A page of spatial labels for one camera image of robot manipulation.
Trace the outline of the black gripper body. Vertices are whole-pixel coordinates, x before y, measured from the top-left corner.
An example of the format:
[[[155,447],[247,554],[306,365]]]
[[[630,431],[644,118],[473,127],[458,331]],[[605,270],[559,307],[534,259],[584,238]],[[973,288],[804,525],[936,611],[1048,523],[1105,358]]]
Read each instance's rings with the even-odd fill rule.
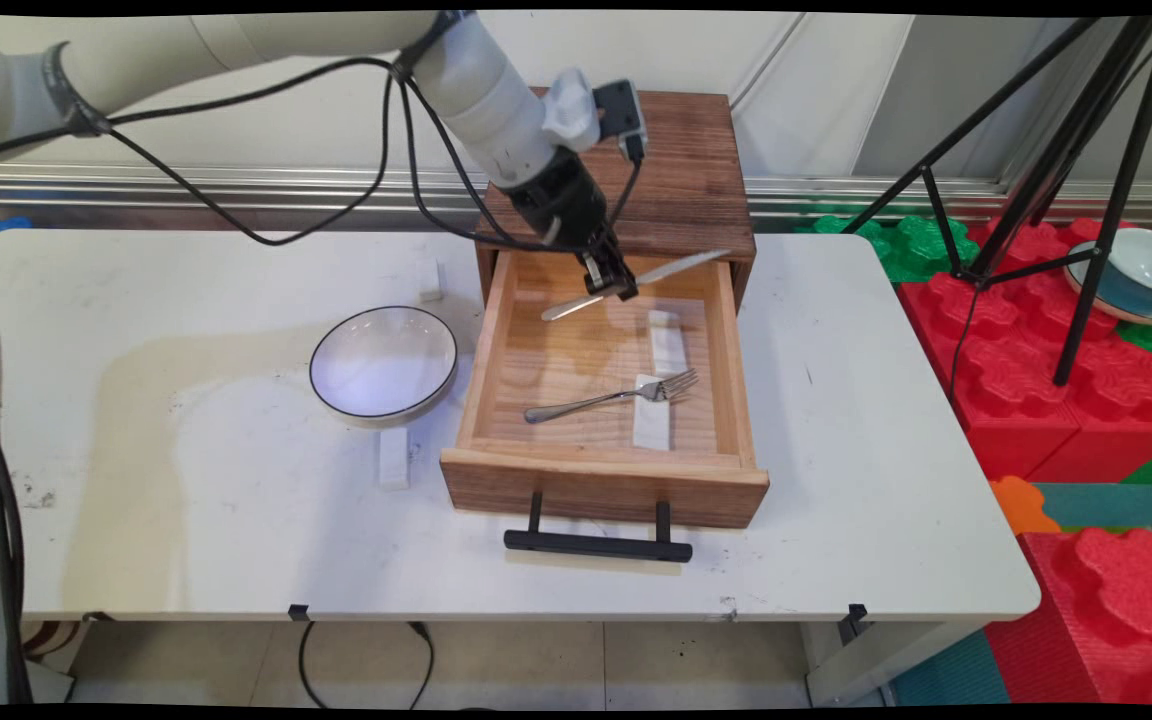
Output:
[[[554,151],[535,177],[509,188],[509,200],[545,249],[623,262],[607,199],[576,152]]]

